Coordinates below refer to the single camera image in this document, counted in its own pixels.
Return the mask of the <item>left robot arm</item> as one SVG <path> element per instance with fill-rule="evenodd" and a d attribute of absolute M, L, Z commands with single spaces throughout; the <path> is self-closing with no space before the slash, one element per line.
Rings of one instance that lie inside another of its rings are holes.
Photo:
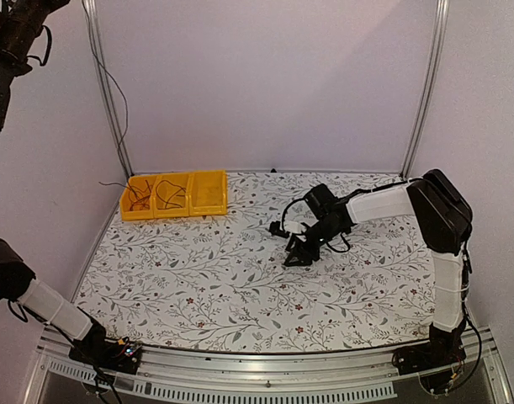
<path fill-rule="evenodd" d="M 3 1 L 0 7 L 0 134 L 16 77 L 32 71 L 29 50 L 47 28 L 48 16 L 67 1 Z M 113 356 L 105 328 L 62 297 L 36 275 L 24 260 L 0 238 L 0 298 L 18 302 L 46 324 L 68 336 L 95 365 L 107 364 Z"/>

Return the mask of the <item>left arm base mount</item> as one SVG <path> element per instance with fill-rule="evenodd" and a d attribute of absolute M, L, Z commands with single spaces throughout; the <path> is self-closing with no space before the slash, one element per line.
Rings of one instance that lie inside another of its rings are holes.
<path fill-rule="evenodd" d="M 107 369 L 135 375 L 140 366 L 142 344 L 127 337 L 118 340 L 107 339 L 103 334 L 88 334 L 83 340 L 74 340 L 69 358 Z"/>

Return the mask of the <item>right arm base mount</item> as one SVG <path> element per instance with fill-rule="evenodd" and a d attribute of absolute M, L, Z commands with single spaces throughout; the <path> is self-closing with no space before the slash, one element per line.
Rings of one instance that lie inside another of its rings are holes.
<path fill-rule="evenodd" d="M 446 370 L 420 378 L 421 387 L 432 395 L 448 393 L 461 373 L 466 353 L 460 336 L 431 329 L 429 341 L 397 348 L 391 363 L 400 375 L 408 375 L 447 366 Z"/>

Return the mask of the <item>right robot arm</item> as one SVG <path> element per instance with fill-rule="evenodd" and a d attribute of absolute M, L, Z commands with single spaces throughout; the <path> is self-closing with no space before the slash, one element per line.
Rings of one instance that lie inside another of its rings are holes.
<path fill-rule="evenodd" d="M 291 226 L 281 220 L 270 227 L 289 240 L 284 261 L 287 267 L 305 267 L 318 261 L 322 246 L 346 236 L 356 225 L 396 216 L 416 218 L 432 255 L 436 288 L 430 342 L 423 347 L 422 359 L 428 366 L 439 367 L 452 357 L 467 323 L 473 211 L 445 174 L 433 169 L 420 178 L 356 189 L 343 197 L 319 184 L 302 200 L 316 218 L 314 225 Z"/>

